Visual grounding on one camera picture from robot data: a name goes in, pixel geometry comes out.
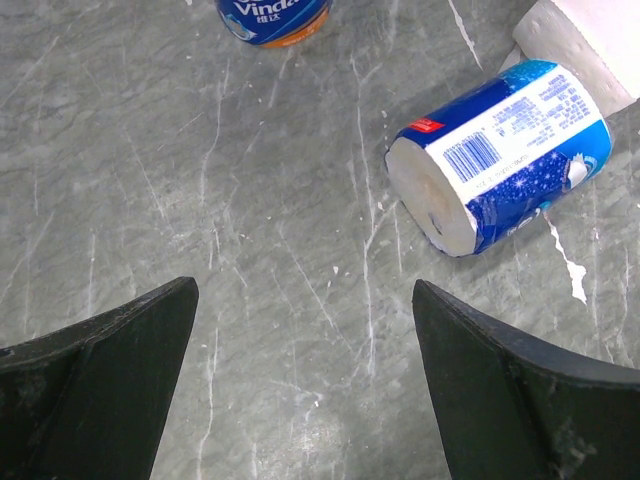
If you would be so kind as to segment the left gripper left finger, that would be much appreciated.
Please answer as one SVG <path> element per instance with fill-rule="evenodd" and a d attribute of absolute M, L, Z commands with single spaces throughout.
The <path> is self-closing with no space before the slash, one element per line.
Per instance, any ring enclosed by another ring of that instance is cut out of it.
<path fill-rule="evenodd" d="M 4 479 L 147 479 L 199 299 L 178 277 L 1 351 Z"/>

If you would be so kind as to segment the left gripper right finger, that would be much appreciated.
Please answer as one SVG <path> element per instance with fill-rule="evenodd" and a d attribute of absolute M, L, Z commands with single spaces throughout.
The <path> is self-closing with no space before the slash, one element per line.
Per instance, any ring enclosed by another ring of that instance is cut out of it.
<path fill-rule="evenodd" d="M 635 479 L 639 373 L 553 345 L 417 281 L 416 333 L 455 479 Z"/>

